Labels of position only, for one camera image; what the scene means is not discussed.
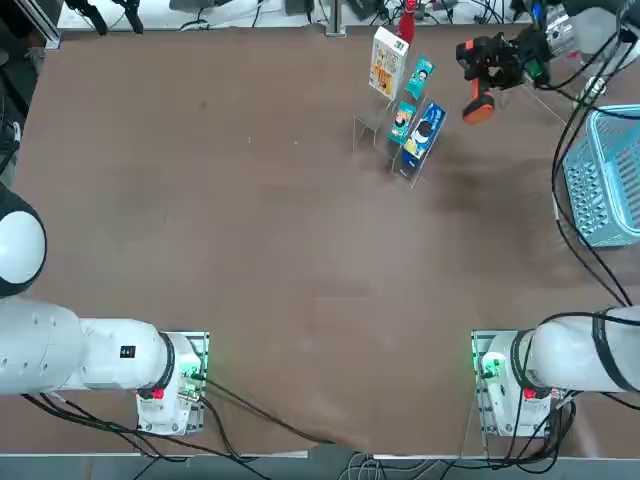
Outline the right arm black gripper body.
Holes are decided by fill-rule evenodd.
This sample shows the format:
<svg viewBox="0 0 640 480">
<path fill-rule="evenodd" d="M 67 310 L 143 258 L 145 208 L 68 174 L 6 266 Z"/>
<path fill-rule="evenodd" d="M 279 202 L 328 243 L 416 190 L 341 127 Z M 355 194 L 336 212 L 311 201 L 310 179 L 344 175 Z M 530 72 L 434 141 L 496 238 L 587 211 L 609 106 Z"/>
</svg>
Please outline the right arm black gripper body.
<svg viewBox="0 0 640 480">
<path fill-rule="evenodd" d="M 529 26 L 512 43 L 517 49 L 516 56 L 523 72 L 536 86 L 547 85 L 550 82 L 549 63 L 552 52 L 546 34 Z"/>
</svg>

